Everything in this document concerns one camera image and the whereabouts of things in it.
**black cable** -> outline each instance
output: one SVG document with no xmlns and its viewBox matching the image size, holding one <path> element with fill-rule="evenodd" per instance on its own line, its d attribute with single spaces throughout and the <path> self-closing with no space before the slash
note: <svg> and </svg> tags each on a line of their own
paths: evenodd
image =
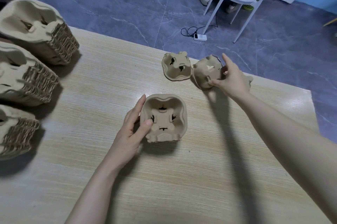
<svg viewBox="0 0 337 224">
<path fill-rule="evenodd" d="M 214 26 L 214 27 L 216 27 L 216 28 L 219 27 L 219 26 L 218 26 L 217 15 L 218 15 L 218 12 L 215 14 L 215 23 L 216 23 L 216 25 L 209 25 L 209 26 Z M 202 26 L 202 27 L 199 27 L 199 28 L 196 27 L 196 26 L 192 26 L 192 27 L 189 27 L 188 29 L 182 28 L 182 29 L 180 30 L 180 33 L 181 33 L 183 36 L 185 36 L 185 37 L 193 37 L 194 34 L 197 34 L 197 32 L 198 32 L 199 29 L 202 29 L 202 28 L 204 28 L 204 27 L 206 27 L 206 26 Z M 195 30 L 192 34 L 189 34 L 188 31 L 189 31 L 191 28 L 196 28 L 196 30 Z"/>
</svg>

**gray marble floor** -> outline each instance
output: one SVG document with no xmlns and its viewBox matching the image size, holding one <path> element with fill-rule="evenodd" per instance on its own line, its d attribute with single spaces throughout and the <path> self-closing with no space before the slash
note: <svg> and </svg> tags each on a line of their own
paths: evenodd
<svg viewBox="0 0 337 224">
<path fill-rule="evenodd" d="M 70 26 L 165 51 L 187 51 L 200 59 L 229 55 L 244 71 L 309 89 L 321 134 L 337 142 L 337 26 L 322 27 L 335 18 L 306 4 L 264 0 L 238 41 L 232 41 L 248 12 L 219 10 L 219 27 L 210 27 L 207 42 L 180 34 L 183 27 L 203 26 L 199 0 L 40 0 L 59 10 Z"/>
</svg>

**left hand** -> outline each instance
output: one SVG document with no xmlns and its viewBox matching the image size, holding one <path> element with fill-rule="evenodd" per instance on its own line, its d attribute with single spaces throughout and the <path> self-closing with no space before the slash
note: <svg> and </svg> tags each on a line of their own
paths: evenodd
<svg viewBox="0 0 337 224">
<path fill-rule="evenodd" d="M 145 100 L 146 96 L 144 94 L 138 100 L 135 107 L 126 114 L 122 128 L 117 133 L 116 138 L 105 157 L 118 171 L 137 153 L 141 140 L 153 125 L 151 119 L 146 120 L 141 124 L 138 130 L 133 133 L 134 124 L 139 121 L 139 114 Z"/>
</svg>

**wooden table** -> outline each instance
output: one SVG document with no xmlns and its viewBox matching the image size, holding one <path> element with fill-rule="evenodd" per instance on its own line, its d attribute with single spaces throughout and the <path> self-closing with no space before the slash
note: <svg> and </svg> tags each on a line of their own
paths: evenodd
<svg viewBox="0 0 337 224">
<path fill-rule="evenodd" d="M 114 186 L 108 223 L 330 223 L 232 100 L 167 80 L 164 51 L 71 29 L 82 56 L 58 68 L 63 90 L 37 109 L 36 155 L 0 163 L 1 224 L 63 223 L 144 93 L 183 98 L 188 129 L 181 142 L 144 144 Z M 254 76 L 251 93 L 318 131 L 310 91 Z"/>
</svg>

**hand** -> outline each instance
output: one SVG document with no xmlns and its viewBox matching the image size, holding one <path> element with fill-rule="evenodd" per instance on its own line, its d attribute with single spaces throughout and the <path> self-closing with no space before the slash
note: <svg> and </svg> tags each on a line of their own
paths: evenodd
<svg viewBox="0 0 337 224">
<path fill-rule="evenodd" d="M 222 58 L 226 62 L 226 66 L 223 67 L 224 72 L 227 70 L 225 72 L 226 78 L 224 80 L 211 80 L 209 84 L 217 86 L 224 94 L 234 100 L 239 96 L 249 93 L 249 84 L 247 86 L 247 81 L 242 71 L 225 54 L 222 54 Z"/>
<path fill-rule="evenodd" d="M 153 122 L 149 119 L 143 122 L 138 130 L 133 133 L 134 124 L 139 121 L 139 113 L 141 112 L 145 100 L 146 96 L 144 94 L 138 100 L 135 107 L 126 114 L 122 128 L 117 133 L 116 138 L 105 157 L 118 171 L 137 153 L 141 140 L 152 127 Z"/>
</svg>

